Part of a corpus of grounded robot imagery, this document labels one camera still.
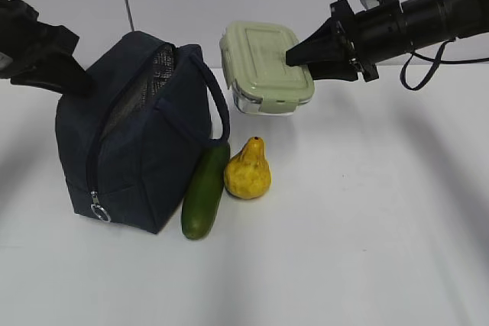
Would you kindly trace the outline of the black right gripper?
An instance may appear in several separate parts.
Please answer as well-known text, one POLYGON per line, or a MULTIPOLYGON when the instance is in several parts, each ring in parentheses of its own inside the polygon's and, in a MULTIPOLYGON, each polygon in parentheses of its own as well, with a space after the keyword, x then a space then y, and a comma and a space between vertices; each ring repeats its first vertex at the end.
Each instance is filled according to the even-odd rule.
POLYGON ((308 65, 313 80, 378 79, 377 64, 405 53, 405 20, 398 1, 355 14, 347 0, 330 5, 332 20, 286 52, 288 66, 308 65), (344 59, 346 48, 347 63, 344 59))

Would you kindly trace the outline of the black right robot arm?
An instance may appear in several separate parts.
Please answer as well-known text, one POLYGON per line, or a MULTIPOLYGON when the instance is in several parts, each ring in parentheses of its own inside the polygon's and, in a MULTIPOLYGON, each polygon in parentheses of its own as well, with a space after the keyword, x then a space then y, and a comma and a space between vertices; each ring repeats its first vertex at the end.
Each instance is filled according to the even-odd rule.
POLYGON ((306 66, 314 80, 378 79, 377 64, 438 44, 434 73, 447 43, 488 32, 488 0, 348 0, 330 5, 331 16, 285 54, 288 66, 306 66))

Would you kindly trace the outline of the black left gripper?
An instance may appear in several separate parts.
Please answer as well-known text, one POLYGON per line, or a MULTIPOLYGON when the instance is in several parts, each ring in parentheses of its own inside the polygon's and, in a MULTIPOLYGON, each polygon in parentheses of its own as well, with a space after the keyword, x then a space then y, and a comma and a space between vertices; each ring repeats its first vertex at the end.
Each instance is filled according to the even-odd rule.
POLYGON ((73 57, 79 37, 38 16, 26 2, 1 0, 1 77, 14 86, 91 95, 94 81, 73 57))

